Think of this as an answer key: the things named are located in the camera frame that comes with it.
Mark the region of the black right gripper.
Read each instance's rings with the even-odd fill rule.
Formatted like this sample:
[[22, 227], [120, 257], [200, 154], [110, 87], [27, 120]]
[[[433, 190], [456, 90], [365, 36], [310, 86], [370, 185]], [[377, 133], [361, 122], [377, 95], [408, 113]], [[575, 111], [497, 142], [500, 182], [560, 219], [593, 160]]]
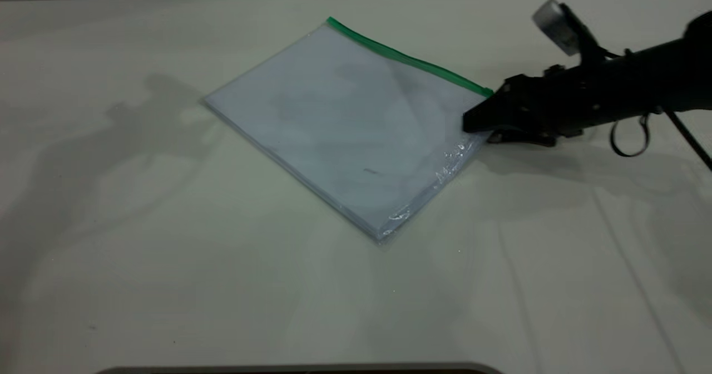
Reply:
[[494, 131], [488, 144], [554, 147], [557, 136], [577, 136], [594, 126], [590, 67], [551, 66], [539, 77], [505, 79], [497, 92], [463, 114], [463, 131]]

